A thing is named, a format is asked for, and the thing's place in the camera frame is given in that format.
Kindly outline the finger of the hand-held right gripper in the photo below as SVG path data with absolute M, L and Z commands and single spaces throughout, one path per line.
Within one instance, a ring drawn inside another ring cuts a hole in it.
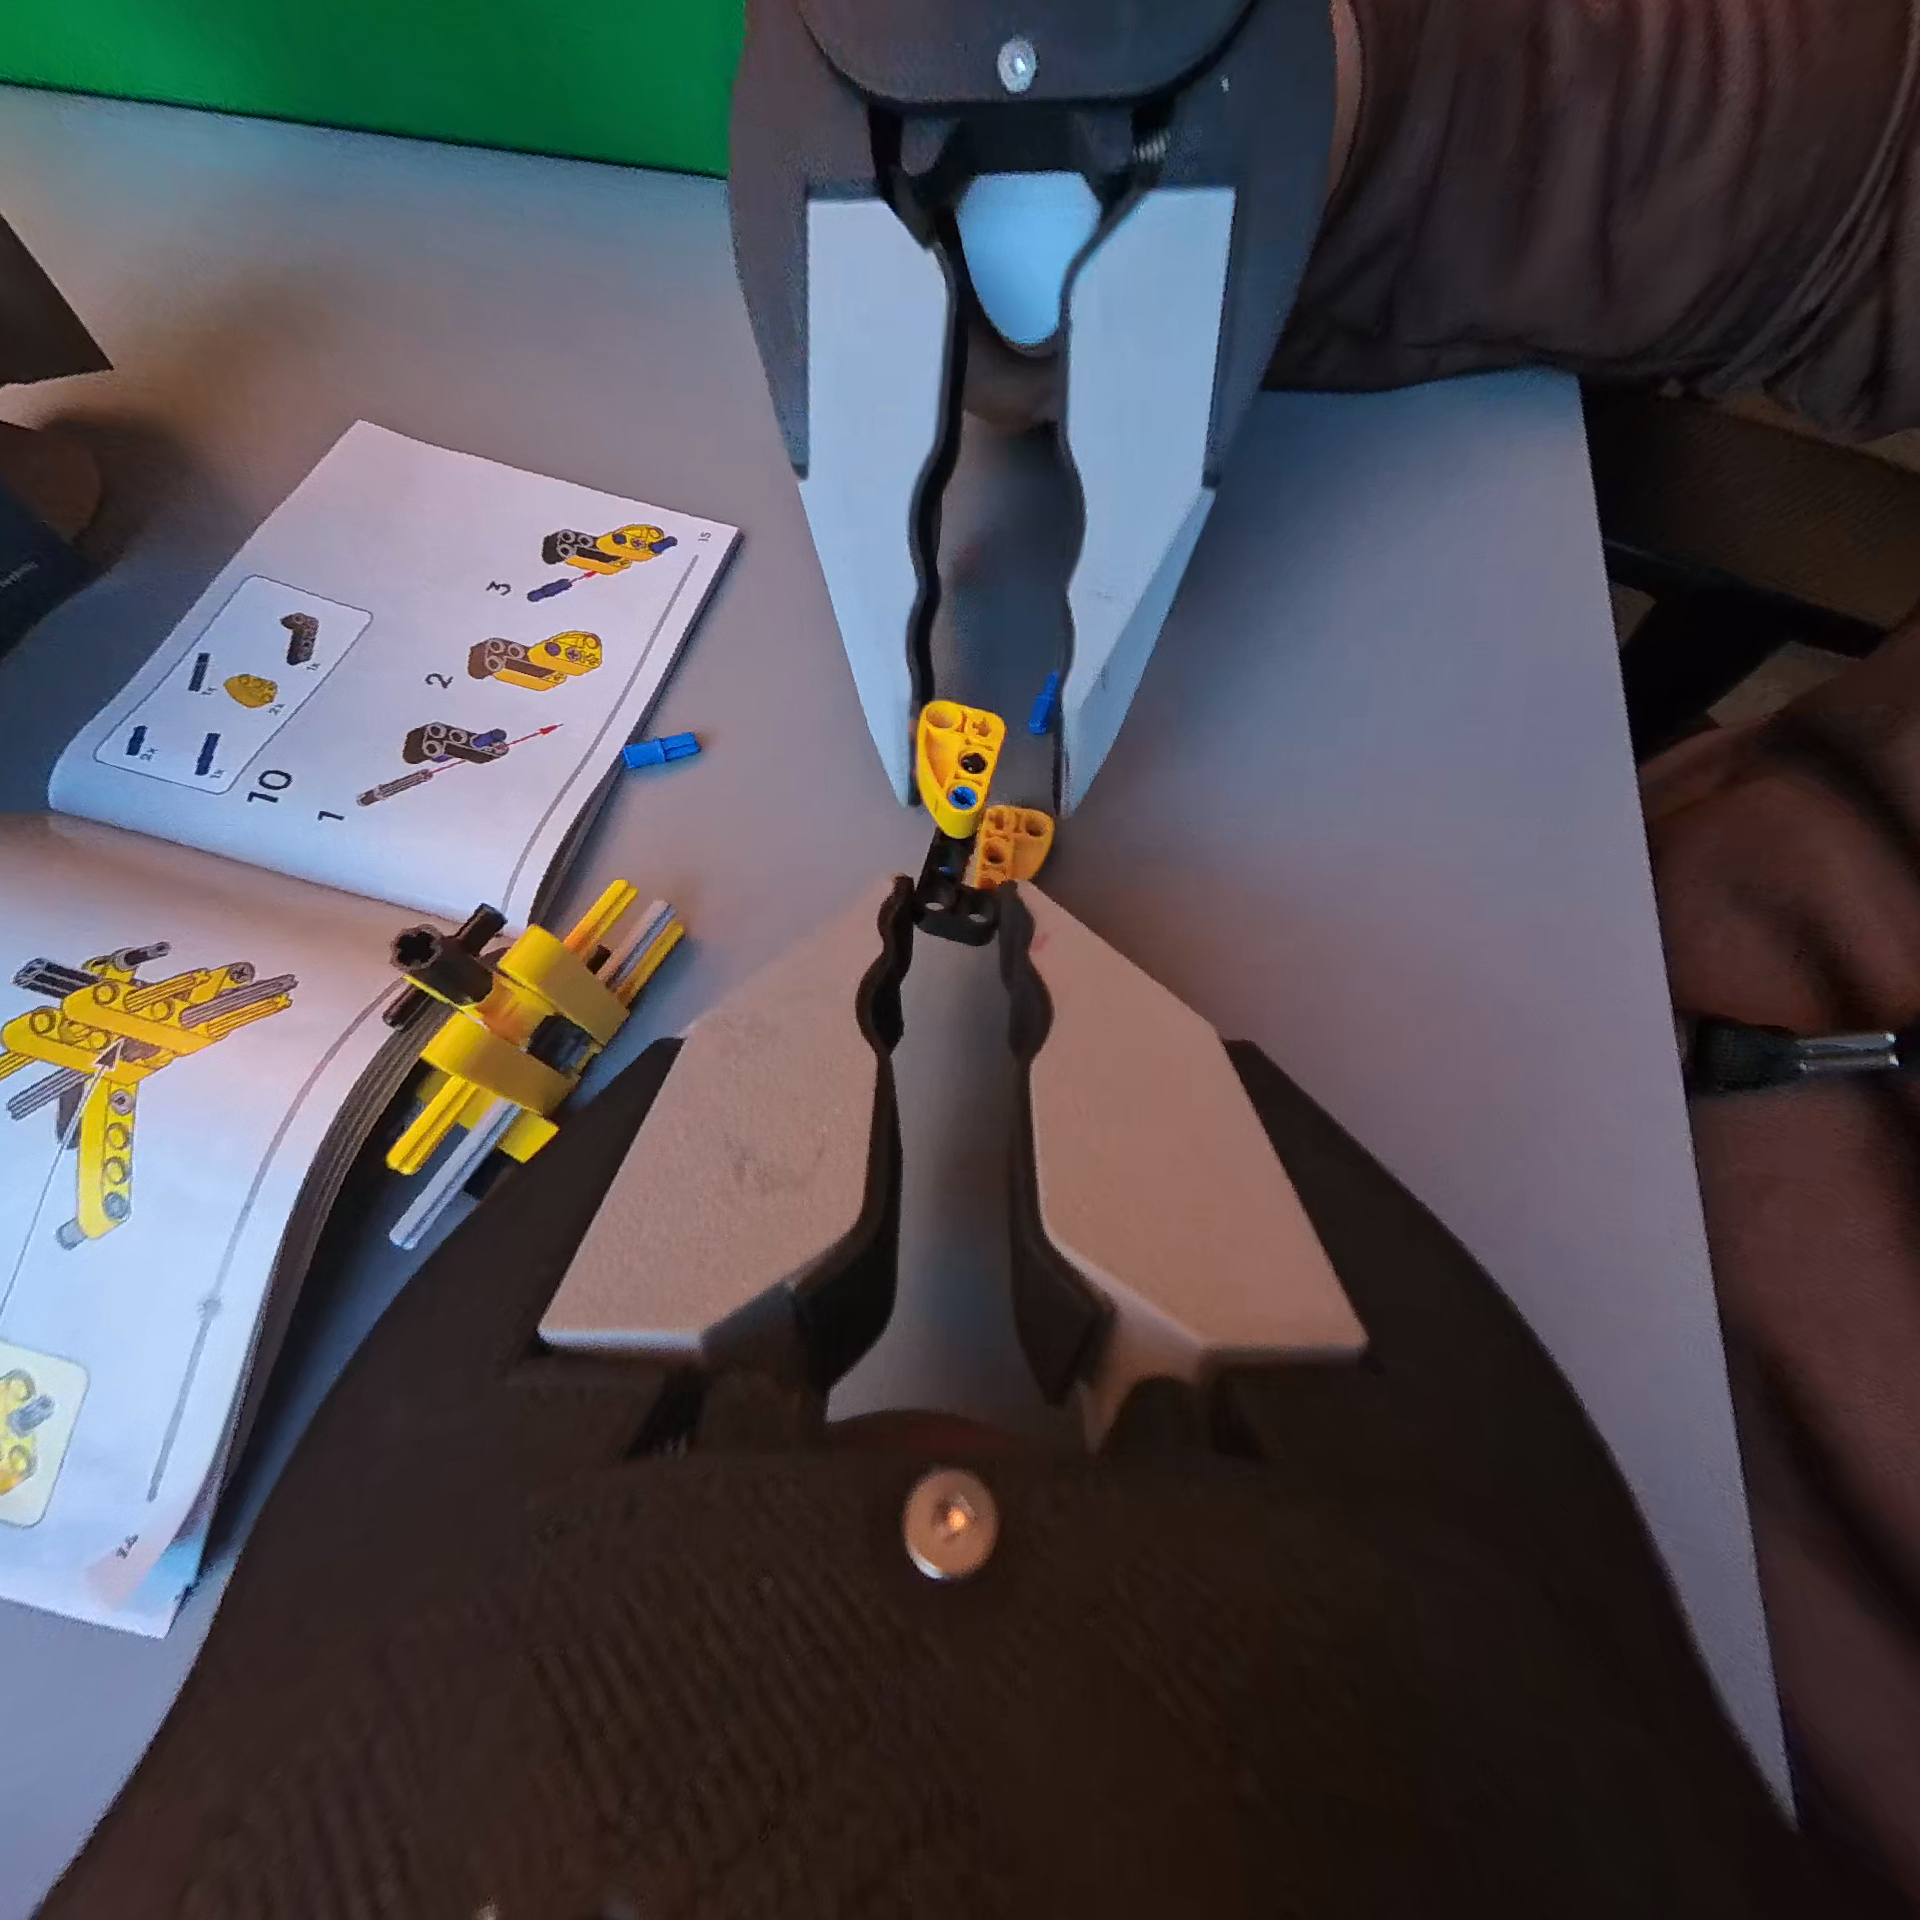
M 802 239 L 801 501 L 884 780 L 911 808 L 957 454 L 952 279 L 880 201 L 812 201 Z
M 1083 535 L 1069 579 L 1058 805 L 1074 813 L 1140 694 L 1213 517 L 1232 185 L 1144 192 L 1069 280 L 1061 431 Z

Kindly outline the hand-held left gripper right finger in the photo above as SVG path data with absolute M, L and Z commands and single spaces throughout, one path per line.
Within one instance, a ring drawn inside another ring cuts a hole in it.
M 1354 1362 L 1369 1336 L 1229 1041 L 1037 885 L 1000 891 L 1012 1307 L 1049 1403 Z

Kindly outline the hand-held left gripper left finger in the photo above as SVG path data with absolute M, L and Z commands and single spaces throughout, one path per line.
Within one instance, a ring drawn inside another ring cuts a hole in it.
M 538 1174 L 538 1386 L 822 1414 L 897 1294 L 890 1054 L 911 881 L 880 875 L 590 1104 Z

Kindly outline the black lego connector piece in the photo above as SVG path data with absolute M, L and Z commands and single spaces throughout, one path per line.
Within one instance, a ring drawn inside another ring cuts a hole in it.
M 962 946 L 987 946 L 1000 937 L 995 888 L 971 881 L 974 851 L 974 836 L 935 830 L 911 903 L 922 933 Z

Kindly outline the yellow curved lego piece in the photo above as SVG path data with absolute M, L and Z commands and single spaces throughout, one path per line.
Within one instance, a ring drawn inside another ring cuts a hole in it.
M 1004 742 L 1005 725 L 994 709 L 971 709 L 948 700 L 922 709 L 915 780 L 939 836 L 971 844 L 979 830 Z

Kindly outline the yellow and black lego assembly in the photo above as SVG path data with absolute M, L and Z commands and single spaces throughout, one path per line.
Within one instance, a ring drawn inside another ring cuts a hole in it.
M 686 933 L 671 903 L 639 904 L 631 881 L 609 885 L 564 933 L 528 925 L 498 946 L 502 928 L 502 910 L 479 904 L 457 932 L 415 925 L 388 950 L 406 991 L 386 1022 L 441 1019 L 419 1048 L 419 1113 L 386 1153 L 388 1174 L 426 1177 L 388 1229 L 398 1252 L 560 1137 L 589 1066 Z

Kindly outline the small yellow lego piece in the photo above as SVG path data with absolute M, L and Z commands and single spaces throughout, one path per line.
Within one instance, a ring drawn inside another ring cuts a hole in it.
M 979 813 L 967 885 L 994 891 L 1041 875 L 1056 844 L 1056 818 L 1022 805 L 989 805 Z

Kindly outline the lego instruction booklet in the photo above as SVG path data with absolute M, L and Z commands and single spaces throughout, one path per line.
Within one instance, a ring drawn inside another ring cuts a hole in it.
M 4 819 L 4 1604 L 169 1633 L 419 1113 L 394 933 L 538 925 L 735 543 L 359 423 Z

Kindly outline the green backdrop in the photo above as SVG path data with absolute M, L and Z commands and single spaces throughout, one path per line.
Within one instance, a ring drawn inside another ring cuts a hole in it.
M 4 4 L 4 81 L 691 176 L 742 4 Z

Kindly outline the person's brown shirt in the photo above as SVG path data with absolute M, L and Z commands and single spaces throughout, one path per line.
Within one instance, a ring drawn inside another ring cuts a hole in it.
M 1552 365 L 1916 428 L 1916 4 L 1333 4 L 1272 390 Z

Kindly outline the black and silver lever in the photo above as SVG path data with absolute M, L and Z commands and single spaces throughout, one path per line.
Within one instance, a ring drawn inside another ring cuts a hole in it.
M 1838 1077 L 1916 1077 L 1916 1019 L 1887 1033 L 1795 1036 L 1781 1026 L 1680 1015 L 1675 1046 L 1692 1096 L 1793 1092 Z

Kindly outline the dark chair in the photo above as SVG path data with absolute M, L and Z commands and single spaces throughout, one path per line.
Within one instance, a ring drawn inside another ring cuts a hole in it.
M 1696 400 L 1582 392 L 1635 763 L 1791 650 L 1875 653 L 1916 610 L 1916 473 Z

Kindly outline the person's legs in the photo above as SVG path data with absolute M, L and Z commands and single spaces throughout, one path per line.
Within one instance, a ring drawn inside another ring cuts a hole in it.
M 1916 1019 L 1916 624 L 1643 775 L 1669 992 L 1793 1036 Z M 1795 1765 L 1916 1899 L 1916 1077 L 1692 1104 Z

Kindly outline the brown cardboard box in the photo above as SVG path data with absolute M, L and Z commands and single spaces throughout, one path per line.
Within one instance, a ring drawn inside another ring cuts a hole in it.
M 107 369 L 107 353 L 53 276 L 4 223 L 4 390 Z M 4 493 L 57 540 L 75 546 L 101 512 L 101 462 L 62 428 L 4 423 Z

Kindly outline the dark pouch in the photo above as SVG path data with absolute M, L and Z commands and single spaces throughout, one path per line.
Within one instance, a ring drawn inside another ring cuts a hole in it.
M 4 657 L 92 579 L 86 554 L 4 486 Z

